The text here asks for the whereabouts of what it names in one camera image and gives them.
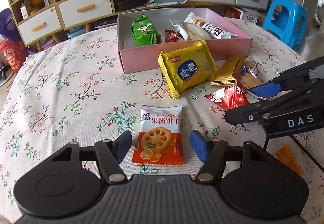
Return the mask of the red candy packet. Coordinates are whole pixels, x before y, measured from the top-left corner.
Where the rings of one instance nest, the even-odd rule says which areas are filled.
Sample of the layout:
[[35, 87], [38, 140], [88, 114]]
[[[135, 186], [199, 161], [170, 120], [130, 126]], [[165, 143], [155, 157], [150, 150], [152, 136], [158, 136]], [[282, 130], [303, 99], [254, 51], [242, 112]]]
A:
[[175, 43], [178, 41], [184, 41], [182, 35], [176, 30], [165, 29], [164, 37], [166, 43]]

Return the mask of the floral tablecloth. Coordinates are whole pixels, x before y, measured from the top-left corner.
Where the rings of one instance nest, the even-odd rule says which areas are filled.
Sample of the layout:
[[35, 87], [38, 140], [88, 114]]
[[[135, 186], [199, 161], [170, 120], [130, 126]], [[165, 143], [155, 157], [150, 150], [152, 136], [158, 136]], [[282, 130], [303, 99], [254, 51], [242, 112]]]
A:
[[[253, 39], [245, 64], [260, 71], [267, 82], [283, 70], [304, 63], [297, 53], [252, 23], [229, 19]], [[186, 89], [173, 100], [158, 69], [123, 74], [119, 62], [117, 27], [108, 27], [64, 41], [31, 55], [13, 81], [1, 111], [1, 223], [15, 223], [21, 213], [14, 198], [17, 180], [69, 142], [92, 146], [131, 131], [133, 146], [121, 163], [127, 177], [133, 174], [186, 174], [195, 177], [202, 166], [190, 145], [190, 132], [230, 145], [253, 141], [263, 145], [258, 123], [229, 125], [225, 111], [205, 95], [213, 93], [209, 81]], [[184, 165], [134, 164], [134, 144], [141, 127], [141, 106], [182, 106], [180, 122]], [[268, 151], [277, 153], [288, 144], [310, 190], [302, 216], [308, 223], [323, 223], [323, 173], [289, 138], [273, 139]], [[125, 213], [111, 213], [117, 223], [179, 223], [174, 209], [163, 212], [162, 197], [151, 188], [148, 200], [130, 202]]]

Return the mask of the yellow cracker packet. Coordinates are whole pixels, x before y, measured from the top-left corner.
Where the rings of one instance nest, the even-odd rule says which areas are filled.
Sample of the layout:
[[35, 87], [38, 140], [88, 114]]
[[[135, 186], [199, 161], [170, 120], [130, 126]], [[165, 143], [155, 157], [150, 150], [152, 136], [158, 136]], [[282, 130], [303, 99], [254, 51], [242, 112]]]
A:
[[206, 41], [171, 52], [161, 52], [159, 66], [173, 99], [189, 87], [215, 78], [217, 67]]

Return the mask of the white decorated box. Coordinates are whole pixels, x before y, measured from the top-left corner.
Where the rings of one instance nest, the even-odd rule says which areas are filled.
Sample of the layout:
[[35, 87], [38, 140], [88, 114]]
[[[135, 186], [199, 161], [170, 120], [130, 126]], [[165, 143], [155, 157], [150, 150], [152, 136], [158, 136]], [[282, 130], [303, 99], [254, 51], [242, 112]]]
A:
[[226, 6], [224, 14], [228, 18], [235, 18], [256, 24], [260, 13], [244, 7]]

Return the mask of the blue plastic stool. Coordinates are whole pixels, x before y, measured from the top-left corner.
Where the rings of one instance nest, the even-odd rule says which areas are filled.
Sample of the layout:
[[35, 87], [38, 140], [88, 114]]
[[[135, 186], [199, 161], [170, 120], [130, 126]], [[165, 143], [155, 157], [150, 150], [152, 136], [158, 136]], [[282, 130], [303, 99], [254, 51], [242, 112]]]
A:
[[300, 53], [306, 31], [307, 9], [292, 0], [273, 0], [262, 28]]

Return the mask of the pink cardboard box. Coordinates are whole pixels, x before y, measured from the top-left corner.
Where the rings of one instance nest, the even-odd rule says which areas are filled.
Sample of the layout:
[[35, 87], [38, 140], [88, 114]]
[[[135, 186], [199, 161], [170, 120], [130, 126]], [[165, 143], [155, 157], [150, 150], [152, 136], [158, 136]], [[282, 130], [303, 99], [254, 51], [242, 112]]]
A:
[[[197, 40], [167, 43], [164, 30], [171, 29], [170, 20], [184, 20], [190, 12], [208, 22], [235, 34], [231, 39], [209, 39], [207, 45], [215, 60], [229, 56], [247, 56], [252, 45], [252, 38], [235, 26], [228, 18], [222, 17], [207, 8], [168, 8], [122, 13], [117, 16], [117, 39], [119, 59], [125, 74], [159, 68], [157, 62], [161, 51], [171, 52], [185, 47], [192, 47]], [[137, 47], [133, 38], [132, 23], [141, 15], [147, 15], [161, 35], [161, 44]]]

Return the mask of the wooden tv cabinet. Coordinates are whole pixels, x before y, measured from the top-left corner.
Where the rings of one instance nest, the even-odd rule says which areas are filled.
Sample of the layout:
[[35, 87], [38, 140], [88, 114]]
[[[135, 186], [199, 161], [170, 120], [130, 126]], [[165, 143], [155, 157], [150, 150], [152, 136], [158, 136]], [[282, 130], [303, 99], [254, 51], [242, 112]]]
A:
[[8, 0], [13, 21], [25, 46], [43, 49], [41, 40], [116, 14], [176, 6], [232, 5], [266, 10], [269, 0]]

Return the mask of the purple hat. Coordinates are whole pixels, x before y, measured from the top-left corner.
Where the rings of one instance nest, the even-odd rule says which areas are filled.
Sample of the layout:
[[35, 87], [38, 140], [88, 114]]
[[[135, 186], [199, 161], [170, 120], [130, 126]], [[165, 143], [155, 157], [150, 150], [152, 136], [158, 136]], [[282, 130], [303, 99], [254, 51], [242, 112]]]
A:
[[14, 43], [21, 41], [18, 28], [16, 27], [13, 15], [10, 9], [4, 9], [0, 13], [0, 35]]

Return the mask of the cream yellow biscuit packet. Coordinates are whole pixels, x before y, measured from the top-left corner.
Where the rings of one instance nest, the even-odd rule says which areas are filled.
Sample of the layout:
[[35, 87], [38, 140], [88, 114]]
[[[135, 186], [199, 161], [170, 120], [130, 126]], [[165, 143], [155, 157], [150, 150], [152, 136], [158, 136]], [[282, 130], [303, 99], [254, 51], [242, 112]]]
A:
[[185, 41], [211, 39], [209, 33], [193, 23], [181, 22], [179, 20], [170, 20], [170, 23], [181, 34]]

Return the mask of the orange white jam biscuit packet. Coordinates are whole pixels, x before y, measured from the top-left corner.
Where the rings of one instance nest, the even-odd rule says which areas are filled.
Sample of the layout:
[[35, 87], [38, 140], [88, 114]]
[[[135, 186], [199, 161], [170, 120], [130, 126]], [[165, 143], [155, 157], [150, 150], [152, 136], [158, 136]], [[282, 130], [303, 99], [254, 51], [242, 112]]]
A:
[[137, 164], [182, 165], [181, 106], [141, 108], [141, 128], [133, 152]]

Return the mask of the pale green cookie packet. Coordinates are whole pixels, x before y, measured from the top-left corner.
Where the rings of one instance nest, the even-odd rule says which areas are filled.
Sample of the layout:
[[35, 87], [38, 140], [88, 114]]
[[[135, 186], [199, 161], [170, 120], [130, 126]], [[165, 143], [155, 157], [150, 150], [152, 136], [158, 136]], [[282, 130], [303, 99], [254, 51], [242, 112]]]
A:
[[219, 26], [203, 19], [201, 17], [196, 16], [193, 12], [191, 12], [185, 19], [186, 23], [191, 23], [196, 26], [201, 27], [204, 31], [206, 31], [213, 39], [231, 39], [232, 37], [236, 37], [234, 33], [230, 33], [225, 31]]

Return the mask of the green snack packet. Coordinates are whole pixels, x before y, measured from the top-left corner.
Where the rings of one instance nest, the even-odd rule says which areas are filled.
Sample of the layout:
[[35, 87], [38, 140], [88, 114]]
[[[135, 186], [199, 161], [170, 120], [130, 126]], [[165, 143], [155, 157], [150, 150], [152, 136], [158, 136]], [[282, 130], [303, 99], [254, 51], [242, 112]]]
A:
[[132, 33], [137, 47], [161, 44], [161, 35], [145, 14], [132, 23]]

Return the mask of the red white packet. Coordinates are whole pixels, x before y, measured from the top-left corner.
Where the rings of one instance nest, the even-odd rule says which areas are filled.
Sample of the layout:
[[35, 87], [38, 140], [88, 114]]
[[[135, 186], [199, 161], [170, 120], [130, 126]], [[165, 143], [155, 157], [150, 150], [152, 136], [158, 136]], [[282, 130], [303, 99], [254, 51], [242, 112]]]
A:
[[258, 103], [260, 101], [268, 101], [266, 98], [257, 96], [236, 85], [220, 88], [204, 97], [224, 110], [235, 109]]

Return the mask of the gold foil snack bar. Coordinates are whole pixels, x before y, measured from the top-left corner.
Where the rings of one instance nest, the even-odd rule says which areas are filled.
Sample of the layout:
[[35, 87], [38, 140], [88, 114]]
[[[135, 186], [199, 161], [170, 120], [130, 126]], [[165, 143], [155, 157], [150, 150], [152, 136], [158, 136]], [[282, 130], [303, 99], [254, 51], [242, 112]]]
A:
[[211, 81], [212, 87], [226, 87], [237, 85], [237, 77], [242, 70], [246, 56], [231, 56], [217, 71], [214, 80]]

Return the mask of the red lantern bag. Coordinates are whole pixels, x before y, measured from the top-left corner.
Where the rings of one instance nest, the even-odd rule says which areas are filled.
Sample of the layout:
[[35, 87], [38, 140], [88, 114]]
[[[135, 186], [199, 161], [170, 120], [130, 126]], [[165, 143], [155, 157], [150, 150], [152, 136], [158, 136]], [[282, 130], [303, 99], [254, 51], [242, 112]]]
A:
[[1, 42], [0, 48], [13, 72], [17, 73], [22, 68], [27, 58], [24, 43], [22, 41], [14, 43], [10, 39], [4, 39]]

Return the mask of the orange silver snack packet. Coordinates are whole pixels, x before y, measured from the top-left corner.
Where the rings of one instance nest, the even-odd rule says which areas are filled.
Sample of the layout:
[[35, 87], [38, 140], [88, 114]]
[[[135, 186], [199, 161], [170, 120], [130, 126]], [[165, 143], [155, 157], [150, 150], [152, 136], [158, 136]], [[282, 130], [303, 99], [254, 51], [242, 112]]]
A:
[[274, 156], [285, 164], [287, 167], [292, 169], [294, 172], [302, 176], [304, 171], [302, 167], [296, 161], [296, 158], [288, 144], [284, 144], [275, 154]]

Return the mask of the clear wafer packet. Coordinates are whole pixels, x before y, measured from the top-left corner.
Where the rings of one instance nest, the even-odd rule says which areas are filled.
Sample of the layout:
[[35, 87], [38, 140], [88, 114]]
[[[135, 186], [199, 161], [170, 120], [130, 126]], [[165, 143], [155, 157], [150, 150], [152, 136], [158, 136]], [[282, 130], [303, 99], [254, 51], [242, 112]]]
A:
[[238, 86], [246, 90], [263, 84], [260, 71], [247, 65], [242, 67], [237, 81]]

